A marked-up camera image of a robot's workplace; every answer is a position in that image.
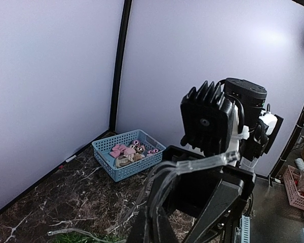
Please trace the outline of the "pink crate in background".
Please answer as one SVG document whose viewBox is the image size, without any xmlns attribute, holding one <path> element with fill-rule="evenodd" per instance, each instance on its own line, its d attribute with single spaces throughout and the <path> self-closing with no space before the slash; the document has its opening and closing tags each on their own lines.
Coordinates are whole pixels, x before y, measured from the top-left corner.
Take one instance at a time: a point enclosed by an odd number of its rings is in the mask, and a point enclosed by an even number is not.
<svg viewBox="0 0 304 243">
<path fill-rule="evenodd" d="M 288 166 L 283 175 L 289 204 L 304 210 L 304 172 Z"/>
</svg>

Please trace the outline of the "right black frame post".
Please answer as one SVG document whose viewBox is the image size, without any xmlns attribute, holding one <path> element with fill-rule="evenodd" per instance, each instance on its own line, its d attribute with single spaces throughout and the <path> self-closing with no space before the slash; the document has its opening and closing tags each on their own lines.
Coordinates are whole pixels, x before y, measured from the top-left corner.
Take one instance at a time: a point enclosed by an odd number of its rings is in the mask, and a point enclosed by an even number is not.
<svg viewBox="0 0 304 243">
<path fill-rule="evenodd" d="M 118 44 L 117 44 L 117 51 L 116 51 L 116 58 L 115 58 L 115 68 L 113 73 L 112 93 L 111 93 L 111 102 L 110 102 L 108 130 L 111 132 L 116 131 L 116 125 L 117 125 L 121 76 L 122 76 L 123 59 L 125 53 L 125 45 L 126 45 L 127 30 L 130 19 L 131 6 L 132 6 L 131 0 L 124 1 L 121 23 L 120 23 L 120 31 L 118 37 Z"/>
</svg>

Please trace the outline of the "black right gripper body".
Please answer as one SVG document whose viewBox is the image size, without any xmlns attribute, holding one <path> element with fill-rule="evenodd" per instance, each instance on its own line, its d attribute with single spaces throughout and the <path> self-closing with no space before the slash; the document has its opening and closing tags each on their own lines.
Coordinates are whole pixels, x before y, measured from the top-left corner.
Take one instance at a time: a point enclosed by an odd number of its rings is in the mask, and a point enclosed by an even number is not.
<svg viewBox="0 0 304 243">
<path fill-rule="evenodd" d="M 255 185 L 255 174 L 234 166 L 237 150 L 197 154 L 177 146 L 163 153 L 148 203 L 155 219 L 179 210 L 198 220 L 225 220 L 241 215 Z"/>
</svg>

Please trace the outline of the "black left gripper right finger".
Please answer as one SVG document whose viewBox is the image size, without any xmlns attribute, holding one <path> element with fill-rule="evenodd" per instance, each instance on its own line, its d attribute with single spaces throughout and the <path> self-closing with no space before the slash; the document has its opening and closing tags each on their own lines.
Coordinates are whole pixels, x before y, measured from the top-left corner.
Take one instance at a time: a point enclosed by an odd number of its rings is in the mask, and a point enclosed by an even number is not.
<svg viewBox="0 0 304 243">
<path fill-rule="evenodd" d="M 178 243 L 178 239 L 163 207 L 157 208 L 154 215 L 154 242 Z"/>
</svg>

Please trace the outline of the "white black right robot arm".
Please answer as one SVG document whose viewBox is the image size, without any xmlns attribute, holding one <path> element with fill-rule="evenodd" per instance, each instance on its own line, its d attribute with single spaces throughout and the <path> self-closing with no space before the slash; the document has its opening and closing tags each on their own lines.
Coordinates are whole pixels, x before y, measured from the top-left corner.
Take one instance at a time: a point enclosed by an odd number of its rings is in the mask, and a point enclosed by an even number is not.
<svg viewBox="0 0 304 243">
<path fill-rule="evenodd" d="M 180 147 L 166 148 L 151 171 L 147 204 L 128 242 L 178 242 L 170 224 L 175 211 L 195 218 L 184 242 L 249 240 L 243 211 L 256 175 L 240 161 L 268 153 L 283 122 L 266 97 L 264 87 L 237 78 L 191 88 L 180 104 Z"/>
</svg>

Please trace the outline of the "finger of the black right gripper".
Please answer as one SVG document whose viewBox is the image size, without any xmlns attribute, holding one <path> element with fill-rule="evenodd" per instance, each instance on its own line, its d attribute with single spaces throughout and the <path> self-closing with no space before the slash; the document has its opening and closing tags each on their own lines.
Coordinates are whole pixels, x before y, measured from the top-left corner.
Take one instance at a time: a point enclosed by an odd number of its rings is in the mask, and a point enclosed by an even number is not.
<svg viewBox="0 0 304 243">
<path fill-rule="evenodd" d="M 151 228 L 154 227 L 156 209 L 163 207 L 163 203 L 173 190 L 173 182 L 178 176 L 177 171 L 178 169 L 176 167 L 154 167 L 147 176 L 146 183 L 141 191 L 141 197 L 143 197 L 143 194 L 146 192 L 148 185 L 152 183 L 153 186 L 146 203 L 146 206 L 149 207 Z M 167 211 L 167 209 L 164 210 L 168 217 L 173 213 L 172 209 L 170 209 L 170 211 Z"/>
<path fill-rule="evenodd" d="M 233 174 L 192 174 L 183 177 L 183 208 L 196 222 L 184 242 L 237 242 L 245 206 L 245 180 Z"/>
</svg>

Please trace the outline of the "small green christmas tree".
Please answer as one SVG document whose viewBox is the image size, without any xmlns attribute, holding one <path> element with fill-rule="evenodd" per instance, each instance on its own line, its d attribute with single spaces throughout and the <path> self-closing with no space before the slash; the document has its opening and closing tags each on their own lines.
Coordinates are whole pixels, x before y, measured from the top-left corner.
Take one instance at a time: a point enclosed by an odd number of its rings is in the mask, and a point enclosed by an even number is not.
<svg viewBox="0 0 304 243">
<path fill-rule="evenodd" d="M 60 233 L 51 236 L 48 242 L 53 243 L 93 243 L 93 242 L 126 242 L 124 237 L 114 235 L 96 235 L 89 236 L 78 232 Z"/>
</svg>

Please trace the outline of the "pink bow ornaments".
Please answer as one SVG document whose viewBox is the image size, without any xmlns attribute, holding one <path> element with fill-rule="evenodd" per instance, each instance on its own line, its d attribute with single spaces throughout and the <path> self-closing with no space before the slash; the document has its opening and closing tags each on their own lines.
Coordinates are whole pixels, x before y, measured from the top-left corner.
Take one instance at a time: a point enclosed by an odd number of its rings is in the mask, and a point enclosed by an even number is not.
<svg viewBox="0 0 304 243">
<path fill-rule="evenodd" d="M 160 150 L 156 147 L 147 149 L 140 140 L 133 140 L 128 146 L 125 144 L 115 145 L 109 152 L 109 155 L 115 159 L 115 167 L 122 168 L 158 152 Z"/>
</svg>

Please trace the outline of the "blue plastic basket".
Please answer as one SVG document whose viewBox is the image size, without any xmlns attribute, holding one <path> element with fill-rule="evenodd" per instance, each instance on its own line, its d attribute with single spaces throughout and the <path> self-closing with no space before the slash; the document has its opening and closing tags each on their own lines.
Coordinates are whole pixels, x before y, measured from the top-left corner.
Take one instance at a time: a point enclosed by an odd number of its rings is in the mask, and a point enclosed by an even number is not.
<svg viewBox="0 0 304 243">
<path fill-rule="evenodd" d="M 164 145 L 143 130 L 133 130 L 92 142 L 94 157 L 119 182 L 162 160 Z"/>
</svg>

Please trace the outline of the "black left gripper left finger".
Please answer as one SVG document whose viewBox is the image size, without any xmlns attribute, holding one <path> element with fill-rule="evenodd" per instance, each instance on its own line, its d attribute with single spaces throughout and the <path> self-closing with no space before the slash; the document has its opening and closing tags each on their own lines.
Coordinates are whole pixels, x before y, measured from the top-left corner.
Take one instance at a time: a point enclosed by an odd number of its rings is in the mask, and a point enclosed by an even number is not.
<svg viewBox="0 0 304 243">
<path fill-rule="evenodd" d="M 151 220 L 149 217 L 149 207 L 144 206 L 139 210 L 134 224 L 130 230 L 126 243 L 149 243 Z"/>
</svg>

